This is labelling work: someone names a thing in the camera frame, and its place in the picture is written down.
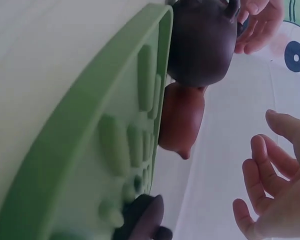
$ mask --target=green tray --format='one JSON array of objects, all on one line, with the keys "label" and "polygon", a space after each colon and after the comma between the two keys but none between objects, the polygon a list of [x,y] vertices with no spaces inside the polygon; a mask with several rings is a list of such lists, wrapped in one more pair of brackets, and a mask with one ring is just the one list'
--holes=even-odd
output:
[{"label": "green tray", "polygon": [[172,21],[148,4],[80,74],[10,187],[0,240],[110,240],[150,192]]}]

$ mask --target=hand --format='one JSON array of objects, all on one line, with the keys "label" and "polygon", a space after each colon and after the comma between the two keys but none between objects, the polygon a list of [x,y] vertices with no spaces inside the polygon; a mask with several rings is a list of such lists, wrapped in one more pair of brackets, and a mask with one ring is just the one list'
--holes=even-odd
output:
[{"label": "hand", "polygon": [[[300,237],[300,120],[267,111],[269,127],[288,139],[297,160],[265,135],[251,139],[252,159],[242,165],[246,190],[259,218],[254,222],[246,203],[233,202],[236,224],[248,240]],[[283,174],[277,176],[272,164]]]},{"label": "hand", "polygon": [[261,50],[276,35],[285,16],[283,0],[241,0],[237,20],[246,30],[237,39],[234,52],[251,54]]}]

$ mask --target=blue circle pattern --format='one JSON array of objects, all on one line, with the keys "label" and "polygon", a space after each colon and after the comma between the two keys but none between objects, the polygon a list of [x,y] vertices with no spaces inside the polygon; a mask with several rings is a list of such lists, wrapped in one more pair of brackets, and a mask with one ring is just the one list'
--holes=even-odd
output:
[{"label": "blue circle pattern", "polygon": [[284,61],[287,68],[295,73],[300,72],[300,43],[297,41],[291,41],[285,47]]}]

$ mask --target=fingernail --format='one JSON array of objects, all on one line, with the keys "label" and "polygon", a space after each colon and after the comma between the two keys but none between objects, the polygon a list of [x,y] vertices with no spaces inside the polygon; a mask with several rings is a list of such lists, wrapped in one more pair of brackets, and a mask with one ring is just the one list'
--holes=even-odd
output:
[{"label": "fingernail", "polygon": [[248,8],[248,11],[249,11],[251,14],[257,14],[258,11],[259,11],[258,5],[255,4],[254,2],[248,3],[246,7]]},{"label": "fingernail", "polygon": [[276,114],[277,112],[275,110],[269,109],[266,111],[267,114]]}]

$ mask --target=reddish-brown teapot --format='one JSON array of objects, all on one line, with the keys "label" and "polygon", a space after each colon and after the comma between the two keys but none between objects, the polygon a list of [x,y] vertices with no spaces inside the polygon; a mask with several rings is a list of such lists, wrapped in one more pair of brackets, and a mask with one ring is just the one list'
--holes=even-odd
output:
[{"label": "reddish-brown teapot", "polygon": [[222,80],[242,31],[240,0],[179,0],[172,8],[168,74],[187,87]]},{"label": "reddish-brown teapot", "polygon": [[190,158],[205,109],[205,87],[186,87],[177,82],[164,90],[159,146]]}]

